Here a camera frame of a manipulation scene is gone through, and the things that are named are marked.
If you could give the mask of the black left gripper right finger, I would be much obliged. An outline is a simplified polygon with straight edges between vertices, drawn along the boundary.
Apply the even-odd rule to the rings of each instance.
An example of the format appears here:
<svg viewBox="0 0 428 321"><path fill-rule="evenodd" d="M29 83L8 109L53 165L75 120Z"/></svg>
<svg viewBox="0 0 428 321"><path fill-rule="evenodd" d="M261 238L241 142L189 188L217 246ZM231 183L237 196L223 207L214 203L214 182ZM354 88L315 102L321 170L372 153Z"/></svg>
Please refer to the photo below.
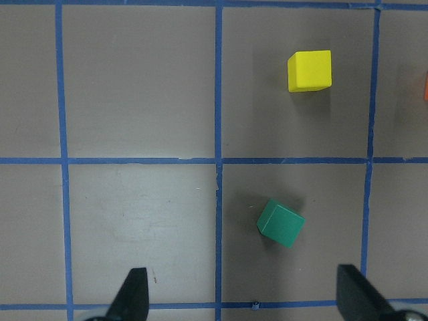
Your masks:
<svg viewBox="0 0 428 321"><path fill-rule="evenodd" d="M400 312L352 264L337 267L336 305L344 320L400 320Z"/></svg>

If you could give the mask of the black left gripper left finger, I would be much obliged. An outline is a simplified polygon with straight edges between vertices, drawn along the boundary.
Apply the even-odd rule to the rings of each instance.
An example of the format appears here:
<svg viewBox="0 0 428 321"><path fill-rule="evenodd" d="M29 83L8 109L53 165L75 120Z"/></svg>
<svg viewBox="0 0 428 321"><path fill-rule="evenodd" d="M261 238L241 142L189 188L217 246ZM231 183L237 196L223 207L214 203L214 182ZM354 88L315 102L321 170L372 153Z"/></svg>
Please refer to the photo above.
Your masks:
<svg viewBox="0 0 428 321"><path fill-rule="evenodd" d="M148 276L145 267L132 268L105 318L107 320L146 320L148 317Z"/></svg>

